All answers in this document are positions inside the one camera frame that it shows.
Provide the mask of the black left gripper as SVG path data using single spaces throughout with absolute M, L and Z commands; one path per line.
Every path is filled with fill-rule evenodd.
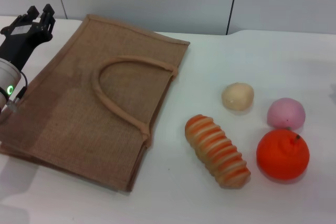
M 39 11 L 31 6 L 27 14 L 19 15 L 9 26 L 2 28 L 5 40 L 1 44 L 1 58 L 21 71 L 35 48 L 53 38 L 54 13 L 51 5 L 46 4 L 40 22 L 34 22 Z

